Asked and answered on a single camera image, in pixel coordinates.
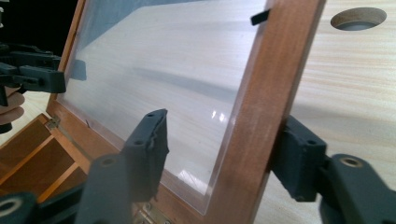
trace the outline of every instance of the metal hinge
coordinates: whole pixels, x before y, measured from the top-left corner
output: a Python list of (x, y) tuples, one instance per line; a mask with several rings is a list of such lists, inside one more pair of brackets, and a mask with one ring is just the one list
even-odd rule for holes
[(55, 116), (46, 123), (46, 127), (48, 130), (58, 128), (60, 122), (61, 120), (57, 116)]
[(138, 210), (134, 215), (134, 224), (172, 224), (160, 210), (151, 203), (137, 204)]

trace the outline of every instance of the dark background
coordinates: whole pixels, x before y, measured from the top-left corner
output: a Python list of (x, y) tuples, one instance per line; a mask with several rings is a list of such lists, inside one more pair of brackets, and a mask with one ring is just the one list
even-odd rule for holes
[(0, 42), (34, 45), (62, 56), (78, 0), (10, 0), (4, 9)]

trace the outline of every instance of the finger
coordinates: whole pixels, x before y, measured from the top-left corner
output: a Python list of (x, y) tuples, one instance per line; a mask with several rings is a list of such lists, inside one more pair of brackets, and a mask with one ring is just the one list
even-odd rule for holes
[(18, 92), (12, 93), (7, 98), (8, 106), (0, 106), (0, 114), (6, 113), (24, 103), (24, 97)]
[(19, 89), (20, 89), (20, 87), (17, 87), (17, 88), (6, 87), (6, 95), (9, 96), (10, 94), (12, 94), (13, 92), (15, 92)]
[(0, 124), (7, 124), (10, 123), (23, 115), (23, 108), (22, 107), (16, 107), (4, 114), (0, 115)]

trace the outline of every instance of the black clip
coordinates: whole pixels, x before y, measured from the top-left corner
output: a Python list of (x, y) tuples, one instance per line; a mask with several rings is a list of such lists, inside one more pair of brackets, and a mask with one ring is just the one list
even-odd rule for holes
[(270, 9), (268, 9), (268, 10), (266, 10), (264, 12), (261, 12), (261, 13), (255, 15), (255, 16), (252, 16), (250, 18), (251, 24), (252, 25), (257, 25), (257, 24), (260, 24), (260, 23), (262, 23), (264, 21), (267, 21), (269, 15), (270, 15)]

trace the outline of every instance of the table surface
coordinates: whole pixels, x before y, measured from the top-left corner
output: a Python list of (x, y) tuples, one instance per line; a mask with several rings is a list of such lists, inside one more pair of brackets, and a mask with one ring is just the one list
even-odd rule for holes
[[(331, 27), (337, 13), (378, 7), (388, 17), (375, 28)], [(310, 51), (291, 114), (328, 144), (328, 155), (367, 160), (396, 189), (396, 5), (391, 0), (329, 0)], [(0, 143), (45, 111), (49, 95), (25, 93), (24, 116)], [(271, 175), (255, 223), (320, 223), (318, 203), (296, 203)]]

